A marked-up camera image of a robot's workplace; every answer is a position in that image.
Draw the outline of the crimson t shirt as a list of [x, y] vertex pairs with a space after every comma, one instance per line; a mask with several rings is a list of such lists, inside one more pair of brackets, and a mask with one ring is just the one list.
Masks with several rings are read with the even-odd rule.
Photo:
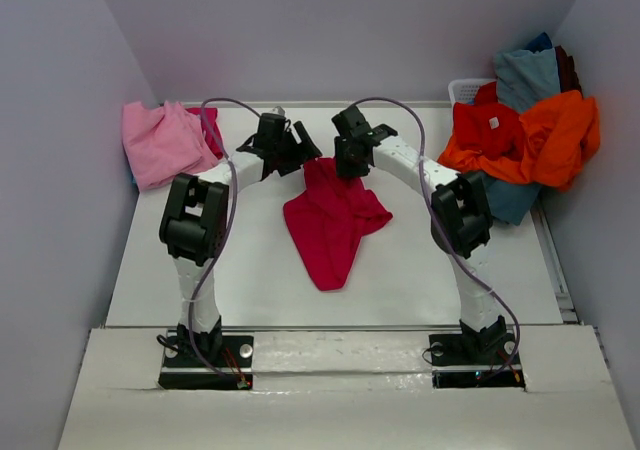
[[359, 178], [341, 179], [332, 158], [303, 166], [305, 190], [283, 205], [286, 227], [302, 263], [321, 292], [347, 283], [361, 240], [393, 218]]

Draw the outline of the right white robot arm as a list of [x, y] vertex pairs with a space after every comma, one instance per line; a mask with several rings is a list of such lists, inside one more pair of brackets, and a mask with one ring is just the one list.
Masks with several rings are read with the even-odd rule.
[[372, 126], [351, 105], [332, 117], [337, 175], [384, 171], [420, 194], [431, 218], [431, 235], [451, 262], [460, 301], [460, 331], [433, 337], [437, 366], [487, 365], [508, 337], [501, 304], [484, 275], [493, 219], [482, 178], [451, 170], [406, 143], [386, 124]]

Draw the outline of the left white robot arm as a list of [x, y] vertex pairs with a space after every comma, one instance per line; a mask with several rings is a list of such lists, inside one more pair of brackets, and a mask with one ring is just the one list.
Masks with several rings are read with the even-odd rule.
[[322, 156], [303, 123], [264, 113], [231, 156], [200, 175], [171, 183], [159, 238], [178, 273], [181, 316], [175, 350], [212, 369], [223, 347], [213, 269], [230, 235], [238, 194], [272, 173], [293, 173]]

